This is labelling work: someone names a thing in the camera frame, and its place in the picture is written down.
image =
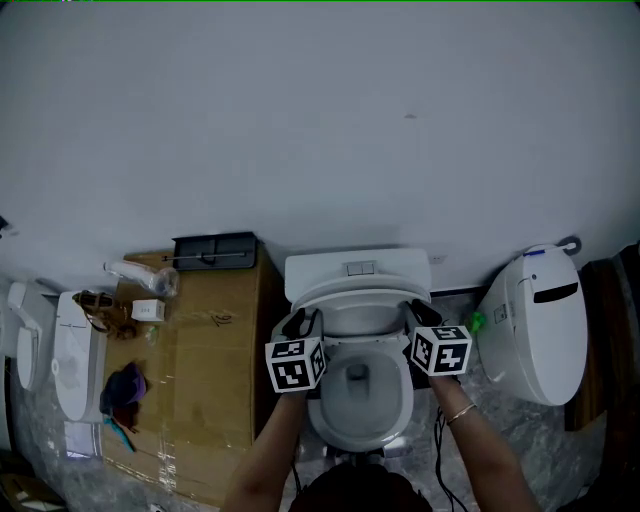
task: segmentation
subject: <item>black cable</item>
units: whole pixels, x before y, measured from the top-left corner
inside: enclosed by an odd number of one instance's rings
[[[462,510],[464,510],[464,512],[469,512],[467,510],[467,507],[464,506],[464,504],[458,499],[458,497],[453,494],[453,492],[442,481],[442,455],[440,453],[440,450],[442,448],[442,435],[444,432],[444,427],[444,414],[442,412],[442,409],[438,407],[438,415],[436,416],[436,422],[433,425],[433,438],[436,443],[436,451],[438,453],[438,456],[436,457],[436,478],[438,479],[440,487],[442,487],[442,490],[447,495],[447,498],[449,498],[449,503],[451,504],[451,512],[455,510],[453,500],[455,500],[462,507]]]
[[[296,496],[302,492],[302,485],[300,485],[300,477],[298,476],[298,470],[296,469],[295,459],[291,461],[291,469],[293,470],[293,478],[296,481]]]

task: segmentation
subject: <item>human arm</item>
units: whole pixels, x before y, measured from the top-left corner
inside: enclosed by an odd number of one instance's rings
[[[472,403],[462,387],[450,377],[430,377],[429,382],[447,420]],[[518,458],[477,408],[460,416],[449,428],[481,510],[540,510],[524,479]]]
[[[306,411],[306,392],[284,393],[231,477],[223,512],[277,511]]]

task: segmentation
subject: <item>gold bracelet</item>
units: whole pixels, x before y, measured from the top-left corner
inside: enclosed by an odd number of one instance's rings
[[[464,416],[465,414],[467,414],[471,409],[473,409],[474,407],[476,407],[476,404],[471,404],[471,405],[467,405],[464,409],[462,409],[458,414],[456,414],[453,418],[451,418],[449,421],[447,421],[447,425],[451,425],[454,421],[456,421],[460,416]]]

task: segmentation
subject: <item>toilet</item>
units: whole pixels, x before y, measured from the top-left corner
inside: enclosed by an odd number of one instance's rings
[[[3,350],[10,357],[15,354],[20,384],[34,391],[49,375],[56,308],[34,283],[13,283],[7,303],[21,325],[16,337],[14,330],[3,333]]]
[[[562,250],[542,245],[529,254],[500,272],[478,306],[486,318],[478,331],[478,351],[496,388],[559,406],[578,391],[586,364],[582,286]]]
[[[328,444],[360,453],[398,437],[413,411],[413,384],[402,351],[401,305],[430,302],[431,273],[421,249],[292,256],[285,294],[292,310],[316,308],[324,319],[327,370],[319,398],[308,401],[314,429]]]
[[[106,334],[98,332],[73,301],[77,292],[60,295],[51,372],[62,410],[72,421],[102,423]]]

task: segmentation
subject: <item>marble floor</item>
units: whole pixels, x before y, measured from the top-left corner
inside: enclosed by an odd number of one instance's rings
[[[455,295],[434,299],[434,303],[447,308],[452,319],[460,321],[473,311],[475,300],[473,295]],[[543,510],[556,510],[595,479],[604,446],[604,416],[582,432],[564,432],[563,408],[524,402],[492,389],[475,349],[468,372],[460,380],[479,409],[520,457],[525,477]],[[105,467],[100,459],[99,430],[65,422],[51,377],[39,393],[26,393],[12,371],[11,404],[17,449],[31,462],[36,474],[66,499],[72,512],[142,512],[149,510],[151,504],[160,505],[166,512],[216,510]],[[413,415],[404,433],[407,445],[397,450],[398,456],[388,458],[385,466],[407,477],[414,488],[427,497],[434,510],[444,511],[450,510],[449,502],[433,471],[432,431],[436,410],[431,390],[415,392]],[[477,510],[448,430],[445,430],[442,457],[445,483],[469,510]],[[323,457],[322,441],[307,425],[301,435],[297,464],[302,485],[311,483],[330,465],[332,461]],[[281,511],[288,510],[294,497],[295,483],[290,475]]]

